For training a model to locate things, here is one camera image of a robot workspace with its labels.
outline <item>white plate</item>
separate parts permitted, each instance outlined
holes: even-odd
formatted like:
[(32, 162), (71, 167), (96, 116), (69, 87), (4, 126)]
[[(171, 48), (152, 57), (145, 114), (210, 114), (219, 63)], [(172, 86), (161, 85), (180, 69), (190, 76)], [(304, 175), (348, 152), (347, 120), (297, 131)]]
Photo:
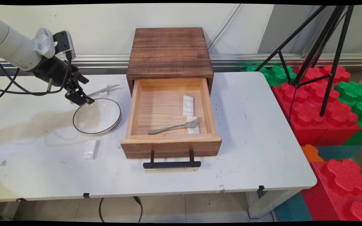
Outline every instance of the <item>white plate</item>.
[(72, 122), (74, 127), (85, 134), (102, 134), (111, 131), (119, 122), (121, 109), (110, 99), (95, 99), (92, 104), (84, 104), (76, 110)]

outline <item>white block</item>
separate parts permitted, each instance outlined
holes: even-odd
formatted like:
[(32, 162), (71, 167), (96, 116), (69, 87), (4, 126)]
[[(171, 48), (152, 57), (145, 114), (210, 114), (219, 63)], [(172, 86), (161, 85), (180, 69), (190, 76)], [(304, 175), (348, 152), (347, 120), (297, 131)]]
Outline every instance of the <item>white block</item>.
[[(108, 87), (108, 84), (102, 84), (102, 85), (100, 85), (100, 89), (104, 89), (104, 88), (107, 88), (107, 87)], [(107, 91), (100, 92), (99, 95), (100, 95), (99, 97), (107, 97), (107, 96), (108, 96), (108, 92), (107, 92)]]
[(192, 96), (184, 96), (184, 113), (183, 117), (194, 116), (194, 98)]
[[(197, 119), (197, 116), (187, 116), (187, 121), (192, 121)], [(198, 134), (199, 133), (199, 125), (194, 128), (188, 128), (188, 134)]]
[(95, 159), (98, 144), (99, 144), (98, 140), (88, 140), (87, 141), (85, 155), (83, 156), (83, 158), (85, 160)]

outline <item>wood grain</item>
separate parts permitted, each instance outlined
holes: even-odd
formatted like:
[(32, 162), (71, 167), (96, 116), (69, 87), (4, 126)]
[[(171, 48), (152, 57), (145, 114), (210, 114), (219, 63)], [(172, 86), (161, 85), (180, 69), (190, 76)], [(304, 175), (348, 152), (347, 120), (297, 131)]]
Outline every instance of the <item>wood grain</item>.
[[(147, 135), (149, 130), (184, 124), (184, 95), (194, 98), (194, 112), (202, 117), (200, 134), (188, 134), (185, 127)], [(204, 78), (135, 80), (126, 139), (121, 146), (127, 158), (147, 158), (155, 150), (157, 157), (217, 155), (221, 138), (217, 137), (213, 110)]]
[(129, 59), (127, 79), (207, 78), (213, 81), (206, 40), (201, 27), (137, 28)]

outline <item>floor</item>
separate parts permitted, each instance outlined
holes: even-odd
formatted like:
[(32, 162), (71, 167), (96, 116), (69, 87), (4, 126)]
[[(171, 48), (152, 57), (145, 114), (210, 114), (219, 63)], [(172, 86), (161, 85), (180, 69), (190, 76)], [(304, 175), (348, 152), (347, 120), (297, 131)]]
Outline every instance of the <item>floor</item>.
[[(273, 222), (271, 213), (261, 219), (248, 217), (244, 192), (140, 196), (141, 223)], [(100, 198), (21, 202), (14, 220), (101, 222)], [(105, 198), (101, 205), (105, 222), (136, 223), (140, 206), (132, 197)]]

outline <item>black handle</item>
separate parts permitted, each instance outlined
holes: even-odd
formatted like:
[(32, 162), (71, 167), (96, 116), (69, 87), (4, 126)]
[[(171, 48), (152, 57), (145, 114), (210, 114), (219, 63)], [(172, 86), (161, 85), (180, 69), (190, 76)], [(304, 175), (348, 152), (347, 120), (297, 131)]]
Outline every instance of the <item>black handle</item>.
[(194, 161), (194, 150), (189, 151), (189, 162), (166, 162), (166, 163), (155, 163), (155, 151), (151, 152), (151, 162), (143, 163), (145, 169), (158, 169), (158, 168), (184, 168), (184, 167), (200, 167), (201, 162)]

